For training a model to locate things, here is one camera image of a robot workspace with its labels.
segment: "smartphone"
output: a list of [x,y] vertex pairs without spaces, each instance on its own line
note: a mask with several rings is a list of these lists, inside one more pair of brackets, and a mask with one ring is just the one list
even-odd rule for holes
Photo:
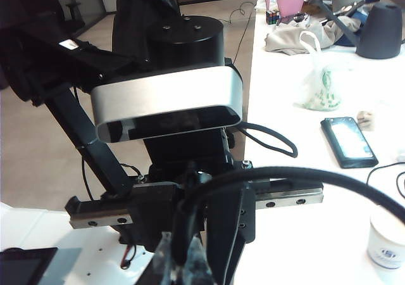
[[340,167],[366,168],[378,164],[373,150],[352,117],[325,118],[321,121],[321,127]]

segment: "black cable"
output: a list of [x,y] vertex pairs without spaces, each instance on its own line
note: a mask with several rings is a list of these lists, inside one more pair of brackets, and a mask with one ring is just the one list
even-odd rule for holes
[[257,3],[257,0],[256,0],[256,3],[253,3],[253,2],[251,2],[251,1],[245,1],[245,2],[242,2],[241,4],[240,4],[240,6],[239,6],[239,8],[242,8],[242,5],[243,4],[251,4],[251,5],[253,5],[253,7],[255,7],[256,6],[256,3]]
[[260,179],[299,179],[322,181],[358,193],[380,204],[405,224],[405,208],[381,191],[367,186],[351,177],[324,170],[297,167],[263,167],[236,170],[214,177],[204,185],[196,187],[184,201],[179,203],[173,226],[171,252],[176,263],[183,265],[194,234],[194,219],[199,204],[219,191],[242,188],[247,181]]
[[[73,92],[75,93],[76,100],[80,105],[80,101],[78,99],[78,94],[77,94],[77,89],[75,86],[73,86]],[[87,178],[86,178],[86,170],[84,168],[83,156],[82,156],[82,177],[83,177],[84,187],[86,188],[87,194],[89,195],[90,200],[94,201],[93,195],[91,194],[91,191],[90,191],[89,183],[87,182]]]
[[219,21],[227,22],[227,23],[229,23],[229,24],[232,24],[231,18],[232,18],[232,15],[233,15],[236,11],[239,11],[239,12],[242,14],[242,16],[245,15],[245,11],[244,11],[243,9],[241,9],[240,6],[239,6],[239,8],[234,9],[234,10],[231,12],[231,14],[229,15],[229,20],[225,20],[225,19],[218,19],[218,20],[219,20]]
[[397,162],[397,163],[391,163],[390,165],[385,165],[385,166],[374,168],[373,170],[370,171],[370,173],[367,176],[366,185],[368,185],[370,177],[375,171],[377,171],[379,169],[384,169],[384,168],[388,168],[388,167],[392,167],[392,166],[396,166],[396,165],[403,165],[403,164],[405,164],[405,161],[400,161],[400,162]]
[[93,195],[91,194],[90,191],[90,187],[89,187],[89,183],[87,182],[87,178],[86,178],[86,171],[84,168],[84,159],[82,157],[82,177],[83,177],[83,182],[84,182],[84,186],[86,188],[87,194],[89,195],[89,198],[91,201],[94,201]]
[[[249,123],[249,122],[240,122],[236,126],[236,128],[241,133],[246,135],[248,138],[252,139],[253,141],[257,142],[259,145],[261,145],[261,146],[263,146],[263,147],[265,147],[267,149],[283,153],[283,154],[285,154],[287,156],[290,156],[290,157],[293,157],[293,158],[298,156],[298,149],[297,149],[296,145],[292,141],[287,139],[285,136],[281,135],[280,133],[278,133],[278,132],[276,132],[274,130],[271,130],[271,129],[269,129],[267,127],[264,127],[262,125],[256,125],[255,123]],[[260,141],[258,138],[250,135],[250,133],[247,133],[246,129],[256,130],[256,131],[260,131],[260,132],[266,133],[268,135],[271,135],[271,136],[277,138],[278,140],[282,141],[283,143],[285,143],[288,147],[290,147],[292,152],[288,152],[288,151],[286,151],[284,149],[281,149],[281,148],[278,148],[278,147],[270,146],[270,145],[264,143],[263,141]]]
[[246,23],[246,26],[245,26],[245,30],[243,31],[242,37],[240,38],[238,49],[236,50],[236,55],[235,55],[233,64],[236,63],[236,58],[238,57],[240,45],[242,44],[243,37],[245,37],[245,33],[246,33],[246,30],[247,30],[247,27],[249,26],[249,22],[251,21],[252,14],[253,14],[253,9],[252,9],[252,11],[251,11],[251,13],[249,15],[249,19],[247,19],[247,23]]
[[120,165],[125,168],[131,168],[133,171],[135,171],[138,174],[138,176],[142,175],[142,173],[139,171],[139,169],[135,166],[127,165],[126,163],[120,163]]
[[[134,247],[134,253],[127,260],[126,257],[127,257],[128,253],[129,253],[129,251],[131,250],[132,247]],[[124,255],[122,256],[122,259],[121,259],[121,264],[120,264],[121,269],[127,270],[129,268],[129,266],[131,266],[131,262],[134,259],[136,253],[137,253],[136,245],[131,245],[131,244],[127,245],[127,247],[125,248],[125,251],[124,251]]]
[[399,194],[400,194],[403,198],[405,198],[405,194],[402,193],[401,189],[399,188],[399,178],[400,178],[402,175],[404,175],[404,174],[405,174],[405,172],[401,172],[400,174],[398,174],[397,180],[396,180],[398,192],[399,192]]

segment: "black kettle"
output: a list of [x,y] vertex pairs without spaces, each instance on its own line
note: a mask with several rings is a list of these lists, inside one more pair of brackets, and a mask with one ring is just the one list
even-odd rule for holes
[[346,37],[356,47],[356,54],[373,59],[395,57],[401,50],[402,12],[400,7],[390,3],[376,3],[368,15],[360,37],[354,35],[323,3],[323,0],[310,0],[333,20]]

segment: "rubik's cube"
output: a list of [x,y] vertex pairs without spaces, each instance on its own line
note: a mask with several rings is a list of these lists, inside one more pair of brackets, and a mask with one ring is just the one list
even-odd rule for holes
[[280,18],[280,12],[275,9],[266,11],[266,23],[267,24],[276,24],[277,20]]

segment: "phone screen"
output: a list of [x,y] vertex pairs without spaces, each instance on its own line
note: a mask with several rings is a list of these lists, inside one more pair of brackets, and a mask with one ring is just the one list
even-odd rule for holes
[[330,124],[345,157],[373,157],[370,147],[354,121],[344,120],[342,122],[331,122]]

